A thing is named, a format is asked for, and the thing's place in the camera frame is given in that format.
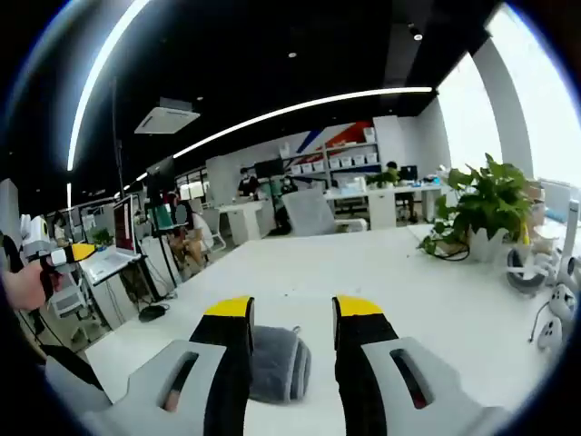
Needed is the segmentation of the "person's left hand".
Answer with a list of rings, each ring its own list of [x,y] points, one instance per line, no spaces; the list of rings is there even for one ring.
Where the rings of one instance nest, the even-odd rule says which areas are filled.
[[[28,263],[20,272],[2,272],[7,300],[15,310],[32,311],[46,301],[41,281],[43,267],[39,260]]]

